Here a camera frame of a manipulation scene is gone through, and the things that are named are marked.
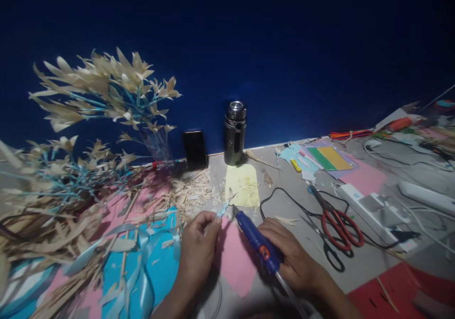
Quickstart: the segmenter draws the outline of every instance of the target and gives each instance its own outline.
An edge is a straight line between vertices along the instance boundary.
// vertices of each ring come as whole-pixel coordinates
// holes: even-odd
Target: human hand
[[[280,274],[299,292],[315,292],[327,272],[303,249],[295,236],[278,220],[266,218],[259,231],[284,255]]]
[[[204,285],[215,254],[221,218],[202,211],[183,230],[180,265],[176,284],[187,292],[197,292]]]

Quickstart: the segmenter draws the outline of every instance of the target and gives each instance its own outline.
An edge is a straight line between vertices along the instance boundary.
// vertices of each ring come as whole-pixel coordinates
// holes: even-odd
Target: smartphone
[[[182,134],[185,146],[186,160],[190,171],[202,170],[208,167],[209,158],[205,150],[202,131],[184,132]]]

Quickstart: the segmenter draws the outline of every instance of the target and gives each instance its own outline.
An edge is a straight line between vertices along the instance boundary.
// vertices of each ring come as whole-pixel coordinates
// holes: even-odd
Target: thermos
[[[224,162],[230,166],[242,161],[245,129],[246,105],[242,101],[233,101],[224,118]]]

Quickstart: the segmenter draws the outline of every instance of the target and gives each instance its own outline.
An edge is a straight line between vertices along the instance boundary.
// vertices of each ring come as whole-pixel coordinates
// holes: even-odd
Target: yellow paper
[[[320,147],[318,151],[331,162],[337,170],[352,170],[352,166],[343,159],[333,147]]]
[[[253,165],[244,164],[239,167],[228,166],[226,172],[225,197],[229,195],[229,188],[236,196],[230,204],[235,206],[259,206],[259,190],[257,187],[256,169]]]

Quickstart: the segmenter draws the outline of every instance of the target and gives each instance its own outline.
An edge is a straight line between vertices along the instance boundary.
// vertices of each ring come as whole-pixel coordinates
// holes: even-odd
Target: table
[[[401,201],[406,202],[410,206],[421,206],[421,204],[401,196],[396,186],[400,179],[418,184],[416,182],[417,179],[418,181],[423,180],[426,183],[431,183],[430,186],[432,188],[435,188],[436,190],[440,188],[441,190],[446,191],[447,196],[455,198],[455,188],[450,187],[451,185],[455,185],[455,173],[443,171],[435,173],[431,171],[430,167],[424,164],[418,164],[406,169],[390,167],[387,164],[378,162],[365,153],[363,150],[363,144],[368,139],[369,137],[350,140],[346,144],[347,152],[355,155],[356,157],[362,158],[365,163],[386,173],[387,180],[381,188],[381,194],[399,198]],[[442,159],[439,157],[418,153],[412,148],[399,143],[384,141],[380,146],[380,150],[391,152],[412,163],[418,161],[426,161],[430,163],[434,162],[435,159],[439,164],[443,163]],[[256,157],[272,165],[276,165],[274,147],[257,148],[254,149],[253,152]],[[247,163],[256,168],[260,199],[263,200],[269,197],[275,187],[282,187],[309,211],[322,213],[322,209],[317,203],[315,197],[307,192],[307,186],[305,181],[302,180],[300,174],[296,173],[294,168],[283,159],[280,158],[279,162],[282,171],[278,171],[272,167],[266,166],[252,159],[248,159]],[[227,165],[224,163],[223,155],[219,154],[211,156],[209,159],[209,167],[214,185],[223,190],[225,187],[223,178],[225,177],[227,170]],[[273,180],[271,188],[268,188],[264,183],[265,172],[267,172]],[[321,170],[316,172],[315,176],[317,178],[316,186],[319,190],[324,190],[334,194],[331,183],[337,180],[335,180],[327,172]],[[330,196],[326,196],[324,194],[323,197],[339,210],[344,210],[346,207],[342,201],[331,199]],[[256,225],[259,225],[262,222],[259,209],[242,208],[242,210],[244,210],[245,213],[251,217]],[[263,211],[266,217],[272,218],[275,216],[282,216],[286,218],[299,219],[300,215],[304,216],[303,212],[286,196],[286,194],[281,191],[277,191],[273,198],[263,205]],[[357,214],[354,210],[349,209],[348,215],[351,216]],[[436,228],[439,223],[439,219],[434,213],[419,212],[418,216],[424,226]],[[320,221],[317,219],[314,221],[321,229]],[[366,232],[372,239],[378,243],[384,244],[379,236],[371,230],[371,228],[365,223],[365,221],[362,220],[360,216],[357,215],[355,217],[355,222],[359,228]],[[285,226],[296,236],[304,249],[318,263],[327,269],[345,293],[353,291],[367,281],[375,278],[401,262],[400,259],[383,250],[373,246],[364,245],[362,248],[353,248],[355,256],[352,259],[347,258],[343,254],[338,254],[346,267],[346,271],[344,273],[339,273],[330,266],[325,258],[325,255],[318,249],[318,247],[322,249],[322,240],[319,235],[303,220],[299,220],[295,223],[296,225],[294,227]],[[453,233],[455,232],[455,223],[449,220],[444,220],[444,223],[446,225],[446,230],[428,230],[431,230],[431,233],[440,240],[444,238],[445,241],[445,237],[451,236],[451,242],[454,242],[455,235]],[[415,222],[410,223],[409,227],[413,231],[421,231]],[[407,263],[434,276],[455,280],[454,264],[453,262],[446,260],[446,252],[444,248],[436,244],[424,234],[422,234],[418,244],[418,247],[406,256]],[[202,295],[202,301],[200,304],[200,308],[202,310],[199,313],[199,318],[211,318],[218,304],[220,297],[219,287],[217,287],[216,282],[218,275],[215,271],[212,271],[212,274],[213,275],[209,278],[206,292]],[[265,309],[275,304],[278,300],[283,300],[283,297],[279,294],[279,292],[269,287],[259,273],[255,277],[250,293],[243,299],[241,299],[230,288],[222,277],[220,277],[220,282],[222,286],[222,303],[217,316],[218,319],[236,318],[239,313],[242,313],[242,315],[250,312],[257,313],[260,309]]]

